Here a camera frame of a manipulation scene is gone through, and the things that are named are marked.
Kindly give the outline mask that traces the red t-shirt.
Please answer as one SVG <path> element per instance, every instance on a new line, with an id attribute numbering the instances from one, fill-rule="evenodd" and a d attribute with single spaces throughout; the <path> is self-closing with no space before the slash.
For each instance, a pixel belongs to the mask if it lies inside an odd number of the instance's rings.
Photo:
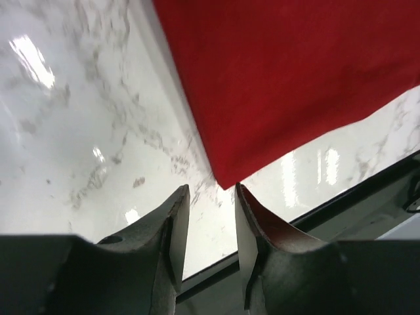
<path id="1" fill-rule="evenodd" d="M 155 1 L 229 188 L 419 84 L 418 1 Z"/>

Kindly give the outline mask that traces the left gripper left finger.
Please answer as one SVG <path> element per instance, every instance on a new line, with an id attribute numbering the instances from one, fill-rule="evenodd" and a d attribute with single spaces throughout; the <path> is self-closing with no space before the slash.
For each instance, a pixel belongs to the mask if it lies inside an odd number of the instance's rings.
<path id="1" fill-rule="evenodd" d="M 173 314 L 190 212 L 187 185 L 126 228 L 1 237 L 2 314 Z"/>

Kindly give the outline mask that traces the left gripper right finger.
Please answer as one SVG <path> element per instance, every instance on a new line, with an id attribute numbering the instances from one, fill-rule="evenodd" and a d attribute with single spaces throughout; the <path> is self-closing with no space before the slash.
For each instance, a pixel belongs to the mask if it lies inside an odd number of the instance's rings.
<path id="1" fill-rule="evenodd" d="M 250 314 L 418 314 L 419 242 L 325 242 L 235 187 L 244 308 Z"/>

